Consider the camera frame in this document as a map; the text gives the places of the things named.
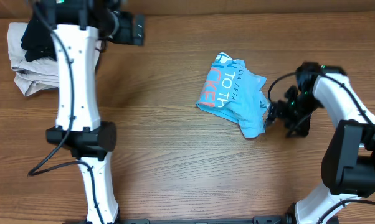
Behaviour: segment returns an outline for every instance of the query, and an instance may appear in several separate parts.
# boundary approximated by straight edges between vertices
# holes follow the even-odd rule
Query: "wooden surface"
[[[53,146],[45,141],[57,91],[24,97],[14,84],[0,20],[0,223],[83,219],[77,167],[37,177],[27,172]],[[250,218],[281,214],[321,181],[334,133],[317,110],[307,138],[285,139],[281,123],[257,139],[195,107],[219,52],[274,79],[303,61],[341,65],[375,114],[375,13],[149,17],[144,47],[110,44],[97,74],[102,120],[118,127],[113,186],[123,218]],[[294,84],[278,84],[273,98]],[[48,166],[71,161],[61,150]],[[375,207],[350,205],[342,223],[375,223]]]
[[[146,15],[375,11],[375,0],[129,0],[123,10]],[[26,0],[0,0],[0,18],[28,18]]]

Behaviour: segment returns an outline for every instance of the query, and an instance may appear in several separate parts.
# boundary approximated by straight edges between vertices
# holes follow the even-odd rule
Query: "white cloth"
[[[24,57],[26,50],[21,48],[21,38],[24,35],[27,24],[24,22],[12,22],[7,32],[7,47],[11,68],[16,72],[14,82],[20,88],[24,96],[29,96],[39,90],[59,87],[59,74],[57,62],[49,57],[27,62]],[[95,51],[95,64],[100,52]]]

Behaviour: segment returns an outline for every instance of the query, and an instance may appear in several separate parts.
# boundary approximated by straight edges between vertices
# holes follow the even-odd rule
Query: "black cloth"
[[[55,47],[50,32],[42,25],[36,15],[32,16],[21,38],[21,48],[27,51],[25,58],[28,62],[43,57],[51,57],[56,60]]]

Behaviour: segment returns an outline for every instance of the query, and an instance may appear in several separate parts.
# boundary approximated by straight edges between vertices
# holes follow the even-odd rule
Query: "blue cloth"
[[[212,64],[197,107],[240,125],[245,138],[265,132],[263,115],[269,102],[261,88],[267,79],[254,75],[243,60],[219,53]]]

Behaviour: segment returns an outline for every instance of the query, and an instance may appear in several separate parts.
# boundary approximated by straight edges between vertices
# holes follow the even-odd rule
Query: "wood grain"
[[[0,223],[83,219],[77,167],[27,178],[49,153],[57,91],[24,97],[14,84],[0,19]],[[250,218],[281,214],[321,181],[333,135],[317,110],[307,138],[281,123],[257,139],[194,104],[214,57],[226,52],[271,82],[303,61],[341,65],[375,114],[375,13],[149,17],[144,47],[110,44],[97,73],[103,120],[118,127],[113,185],[123,218]],[[273,98],[294,80],[278,84]],[[60,151],[49,165],[71,161]],[[375,207],[350,205],[342,223],[375,223]]]
[[[129,0],[124,11],[146,15],[375,11],[375,0]],[[29,18],[25,0],[0,0],[0,18]]]

